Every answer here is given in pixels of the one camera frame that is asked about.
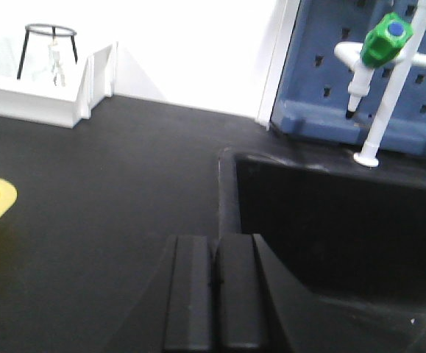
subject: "green knob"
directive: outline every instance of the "green knob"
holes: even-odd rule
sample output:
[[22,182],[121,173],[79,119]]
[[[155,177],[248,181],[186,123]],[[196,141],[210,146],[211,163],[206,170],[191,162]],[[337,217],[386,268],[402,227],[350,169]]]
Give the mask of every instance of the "green knob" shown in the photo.
[[396,13],[389,13],[372,29],[365,38],[361,49],[361,61],[369,68],[393,60],[412,37],[412,27]]

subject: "white faucet pipe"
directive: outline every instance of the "white faucet pipe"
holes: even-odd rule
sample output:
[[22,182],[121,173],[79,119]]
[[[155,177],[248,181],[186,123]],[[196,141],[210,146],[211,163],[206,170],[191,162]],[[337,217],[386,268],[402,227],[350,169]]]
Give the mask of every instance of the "white faucet pipe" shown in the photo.
[[355,64],[360,60],[362,43],[340,42],[333,49],[336,57],[342,61],[350,70],[355,70]]
[[381,99],[380,107],[374,117],[372,127],[369,130],[368,137],[366,138],[361,153],[356,153],[354,156],[355,161],[360,164],[366,166],[377,166],[378,164],[376,159],[377,150],[380,147],[389,119],[391,118],[402,88],[404,87],[405,80],[411,69],[412,60],[420,47],[426,30],[426,0],[419,0],[411,26],[413,36],[405,45],[405,59],[394,66],[388,86]]
[[[354,71],[357,62],[360,59],[360,51],[362,48],[362,43],[340,42],[336,45],[334,53],[340,61],[342,61],[349,69]],[[401,63],[406,57],[407,55],[405,50],[402,50],[391,62],[394,64]],[[426,68],[426,54],[416,53],[413,56],[412,65]]]

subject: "faucet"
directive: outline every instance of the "faucet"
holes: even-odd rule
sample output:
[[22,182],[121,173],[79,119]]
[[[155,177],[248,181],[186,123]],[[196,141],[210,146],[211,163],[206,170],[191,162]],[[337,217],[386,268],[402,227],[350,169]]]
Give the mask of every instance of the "faucet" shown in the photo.
[[340,42],[335,47],[337,58],[354,72],[346,118],[353,117],[361,99],[368,95],[374,70],[389,62],[395,64],[363,148],[353,155],[355,162],[367,167],[379,165],[376,154],[409,71],[412,65],[426,67],[426,54],[417,52],[425,32],[426,0],[419,0],[410,24],[389,13],[363,44]]

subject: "black metal legs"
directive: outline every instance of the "black metal legs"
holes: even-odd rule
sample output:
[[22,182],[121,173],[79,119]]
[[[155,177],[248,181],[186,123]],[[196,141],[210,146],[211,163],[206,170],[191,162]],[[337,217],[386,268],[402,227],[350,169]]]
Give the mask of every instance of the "black metal legs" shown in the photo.
[[16,79],[21,78],[21,71],[23,70],[24,56],[26,55],[26,47],[28,46],[28,39],[29,39],[29,30],[27,29],[26,34],[24,35],[23,50],[21,51],[20,65],[18,67],[18,74],[16,75]]

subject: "pegboard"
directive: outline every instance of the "pegboard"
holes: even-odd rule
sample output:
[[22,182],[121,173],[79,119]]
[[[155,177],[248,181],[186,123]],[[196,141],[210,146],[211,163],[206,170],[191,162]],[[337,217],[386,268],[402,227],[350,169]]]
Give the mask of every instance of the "pegboard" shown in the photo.
[[[301,0],[271,122],[306,138],[363,144],[392,66],[375,71],[358,113],[345,119],[353,73],[333,53],[341,41],[363,42],[386,13],[411,22],[416,0]],[[426,54],[426,35],[419,48]],[[381,143],[382,149],[426,156],[426,68],[413,67]]]

